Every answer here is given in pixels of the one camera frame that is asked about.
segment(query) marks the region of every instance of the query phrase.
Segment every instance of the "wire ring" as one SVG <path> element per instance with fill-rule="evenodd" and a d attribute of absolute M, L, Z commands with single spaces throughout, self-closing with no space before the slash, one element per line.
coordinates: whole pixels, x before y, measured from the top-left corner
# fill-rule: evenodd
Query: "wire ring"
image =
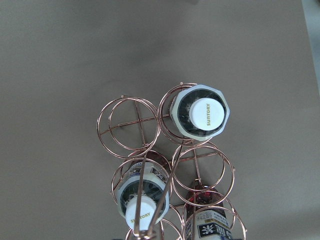
<path fill-rule="evenodd" d="M 128 100 L 131 100 L 133 102 L 138 102 L 138 103 L 141 103 L 143 104 L 145 107 L 147 107 L 153 114 L 153 117 L 154 119 L 156 120 L 157 122 L 157 126 L 156 126 L 156 133 L 155 133 L 155 136 L 154 136 L 154 139 L 148 143 L 146 146 L 143 146 L 143 147 L 140 147 L 140 148 L 133 148 L 133 147 L 128 147 L 128 146 L 125 146 L 124 144 L 120 143 L 116 137 L 113 135 L 113 132 L 112 132 L 112 128 L 111 128 L 111 117 L 112 117 L 112 114 L 114 112 L 114 110 L 120 105 L 122 104 L 123 102 L 126 102 Z M 105 113 L 105 111 L 107 110 L 107 108 L 109 108 L 112 104 L 116 103 L 116 105 L 112 108 L 112 111 L 108 117 L 108 127 L 109 129 L 105 132 L 101 132 L 100 131 L 100 122 L 101 122 L 101 118 L 102 118 L 102 115 Z M 129 156 L 123 156 L 123 155 L 119 155 L 115 152 L 113 152 L 109 147 L 107 147 L 107 145 L 104 143 L 103 139 L 102 139 L 102 134 L 106 133 L 106 132 L 110 132 L 111 134 L 111 137 L 113 138 L 113 140 L 118 144 L 120 145 L 121 147 L 127 149 L 127 150 L 141 150 L 142 152 L 137 155 L 136 157 L 141 157 L 143 156 L 144 154 L 146 154 L 156 143 L 157 141 L 157 138 L 158 136 L 160 135 L 160 132 L 161 132 L 161 129 L 158 125 L 158 116 L 157 116 L 157 109 L 156 107 L 151 103 L 149 102 L 148 100 L 145 100 L 143 98 L 139 98 L 139 97 L 129 97 L 129 96 L 125 96 L 125 97 L 122 97 L 122 98 L 117 98 L 115 100 L 112 100 L 110 101 L 107 105 L 104 106 L 104 108 L 101 110 L 100 114 L 99 114 L 99 117 L 97 119 L 97 124 L 96 124 L 96 129 L 97 129 L 97 134 L 98 134 L 98 137 L 99 137 L 99 140 L 100 142 L 102 143 L 102 146 L 110 153 L 112 154 L 113 156 L 117 157 L 117 158 L 120 158 L 120 159 L 131 159 L 131 157 Z"/>
<path fill-rule="evenodd" d="M 181 222 L 181 229 L 182 229 L 184 227 L 184 225 L 185 225 L 184 217 L 181 216 L 181 214 L 179 213 L 178 209 L 174 205 L 169 204 L 169 210 L 170 209 L 172 209 L 178 215 L 179 220 Z"/>
<path fill-rule="evenodd" d="M 162 224 L 162 223 L 169 224 L 169 225 L 178 233 L 179 237 L 177 238 L 177 240 L 183 240 L 183 239 L 184 239 L 183 234 L 179 231 L 179 229 L 177 228 L 177 226 L 176 226 L 173 222 L 171 222 L 171 221 L 169 221 L 169 220 L 167 220 L 167 219 L 165 219 L 165 218 L 162 218 L 162 219 L 160 220 L 160 223 L 161 223 L 161 224 Z M 129 231 L 128 231 L 128 233 L 127 233 L 126 236 L 125 236 L 125 240 L 129 240 L 129 237 L 131 236 L 132 233 L 133 233 L 133 230 L 130 228 Z M 154 239 L 156 236 L 153 235 L 153 236 L 144 236 L 144 237 L 146 237 L 146 238 L 142 238 L 143 240 L 144 240 L 144 239 L 145 239 L 145 240 L 151 240 L 151 239 Z"/>
<path fill-rule="evenodd" d="M 215 144 L 213 144 L 212 142 L 207 142 L 207 144 L 210 144 L 210 145 L 212 145 L 215 149 L 217 149 L 218 150 L 218 147 L 215 145 Z M 177 154 L 177 152 L 179 151 L 179 147 L 175 150 L 175 152 L 174 152 L 174 157 L 176 156 L 176 154 Z M 226 170 L 226 163 L 225 163 L 225 161 L 224 161 L 224 158 L 223 158 L 223 156 L 221 156 L 219 153 L 215 153 L 214 155 L 219 155 L 220 157 L 222 157 L 222 172 L 221 172 L 221 174 L 220 174 L 220 177 L 218 178 L 218 180 L 213 184 L 213 185 L 210 185 L 210 186 L 208 186 L 208 187 L 206 187 L 206 188 L 203 188 L 203 189 L 194 189 L 194 188 L 191 188 L 191 187 L 188 187 L 188 186 L 186 186 L 186 185 L 184 185 L 178 178 L 177 178 L 177 176 L 176 176 L 176 173 L 174 173 L 174 175 L 173 175 L 173 177 L 174 177 L 174 180 L 176 180 L 176 182 L 181 186 L 181 187 L 183 187 L 184 189 L 187 189 L 187 190 L 189 190 L 189 191 L 192 191 L 192 192 L 204 192 L 204 191 L 208 191 L 208 190 L 212 190 L 216 185 L 218 185 L 218 183 L 220 183 L 220 181 L 222 180 L 222 178 L 224 177 L 224 174 L 225 174 L 225 170 Z"/>
<path fill-rule="evenodd" d="M 179 155 L 179 158 L 175 161 L 175 157 L 176 157 L 176 154 L 177 154 L 177 151 L 174 152 L 173 156 L 172 156 L 172 161 L 174 162 L 173 164 L 178 164 L 179 163 L 179 159 L 181 158 L 181 156 L 183 156 L 184 154 L 194 150 L 194 149 L 200 149 L 200 148 L 206 148 L 206 149 L 212 149 L 214 151 L 217 151 L 217 153 L 222 156 L 223 158 L 223 161 L 224 162 L 227 162 L 227 164 L 230 166 L 230 170 L 231 170 L 231 183 L 230 183 L 230 186 L 228 188 L 228 191 L 226 192 L 226 194 L 224 195 L 224 197 L 222 197 L 220 200 L 217 200 L 216 202 L 214 203 L 210 203 L 210 204 L 197 204 L 197 203 L 193 203 L 193 202 L 190 202 L 189 200 L 185 199 L 177 190 L 176 188 L 176 185 L 175 185 L 175 181 L 173 180 L 172 181 L 172 186 L 173 186 L 173 190 L 174 192 L 178 195 L 178 197 L 184 201 L 185 203 L 187 204 L 190 204 L 192 206 L 196 206 L 196 207 L 208 207 L 210 205 L 217 205 L 219 203 L 221 203 L 231 192 L 233 186 L 234 186 L 234 183 L 235 183 L 235 168 L 233 167 L 232 163 L 229 161 L 229 159 L 227 158 L 227 156 L 222 152 L 220 151 L 219 149 L 213 147 L 213 146 L 208 146 L 208 145 L 199 145 L 199 146 L 193 146 L 193 147 L 189 147 L 187 150 L 181 152 L 181 154 Z M 192 189 L 192 188 L 187 188 L 186 186 L 182 186 L 186 189 L 191 189 L 191 191 L 193 192 L 203 192 L 205 191 L 205 189 L 202 189 L 201 191 L 199 191 L 198 189 Z"/>
<path fill-rule="evenodd" d="M 218 194 L 218 195 L 220 195 L 221 197 L 224 196 L 223 194 L 221 194 L 221 193 L 218 192 L 218 191 L 207 190 L 207 191 L 204 191 L 204 192 L 210 192 L 210 193 Z M 203 192 L 196 192 L 196 193 L 195 193 L 195 196 L 198 196 L 199 194 L 202 194 L 202 193 L 203 193 Z M 235 209 L 235 207 L 233 206 L 233 204 L 231 203 L 231 201 L 230 201 L 228 198 L 225 198 L 225 199 L 222 201 L 222 203 L 223 203 L 224 201 L 226 201 L 226 202 L 229 204 L 229 206 L 230 206 L 230 208 L 231 208 L 231 210 L 232 210 L 233 212 L 237 212 L 236 209 Z M 187 206 L 187 204 L 184 205 L 183 210 L 182 210 L 182 218 L 183 218 L 183 219 L 185 218 L 185 212 L 186 212 L 186 209 L 187 209 L 186 206 Z M 231 229 L 231 230 L 232 230 L 232 228 L 234 227 L 235 220 L 236 220 L 236 217 L 233 216 L 233 217 L 232 217 L 232 223 L 231 223 L 231 225 L 230 225 L 230 229 Z"/>

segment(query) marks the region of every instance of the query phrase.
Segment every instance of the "plastic bottle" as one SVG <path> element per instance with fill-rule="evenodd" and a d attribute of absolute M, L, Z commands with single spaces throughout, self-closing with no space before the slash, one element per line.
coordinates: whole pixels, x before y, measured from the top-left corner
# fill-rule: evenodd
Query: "plastic bottle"
<path fill-rule="evenodd" d="M 180 133 L 198 141 L 220 134 L 230 114 L 222 92 L 202 84 L 179 92 L 169 112 Z"/>
<path fill-rule="evenodd" d="M 142 160 L 134 162 L 128 171 L 124 174 L 122 182 L 118 188 L 118 211 L 125 218 L 126 223 L 131 229 L 134 229 L 135 215 L 138 200 L 138 187 L 140 181 L 140 171 L 142 169 Z M 155 213 L 158 201 L 161 198 L 168 180 L 168 173 L 163 168 L 152 162 L 145 162 L 141 209 L 140 209 L 140 230 L 147 230 L 150 221 Z M 166 193 L 165 202 L 161 208 L 158 223 L 169 209 L 169 193 Z"/>
<path fill-rule="evenodd" d="M 206 186 L 198 185 L 195 189 L 204 189 Z M 207 205 L 214 203 L 221 197 L 214 192 L 205 191 L 195 193 L 195 203 Z M 188 193 L 187 199 L 194 202 L 194 192 Z M 216 204 L 216 206 L 223 207 L 223 203 Z M 188 219 L 194 213 L 194 206 L 186 204 L 186 218 Z M 207 209 L 200 211 L 195 216 L 195 233 L 194 240 L 232 240 L 231 229 L 223 209 Z M 192 240 L 193 220 L 188 222 L 185 235 L 186 240 Z"/>

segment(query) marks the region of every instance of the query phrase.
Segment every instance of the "white bottle cap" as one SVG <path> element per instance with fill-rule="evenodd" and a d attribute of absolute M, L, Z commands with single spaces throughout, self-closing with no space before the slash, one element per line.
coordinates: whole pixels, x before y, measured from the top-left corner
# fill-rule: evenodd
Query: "white bottle cap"
<path fill-rule="evenodd" d="M 135 227 L 135 216 L 136 216 L 136 207 L 137 199 L 135 196 L 132 198 L 126 206 L 125 211 L 125 221 L 131 229 Z M 152 198 L 148 196 L 141 196 L 141 209 L 140 209 L 140 230 L 148 230 L 151 219 L 156 210 L 156 203 Z"/>
<path fill-rule="evenodd" d="M 204 97 L 198 99 L 191 105 L 189 117 L 195 127 L 210 131 L 222 124 L 225 117 L 225 110 L 217 100 Z"/>

